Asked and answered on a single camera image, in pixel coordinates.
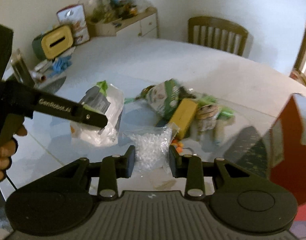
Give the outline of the person's left hand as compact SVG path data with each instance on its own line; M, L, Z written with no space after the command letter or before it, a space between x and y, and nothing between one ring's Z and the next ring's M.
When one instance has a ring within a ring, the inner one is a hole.
M14 138L14 135L25 137L28 134L27 129L23 125L24 118L21 118L21 121L22 123L18 127L17 131L14 132L12 136L10 137L10 139L0 147L0 182L6 178L6 171L12 165L11 158L18 149L18 142Z

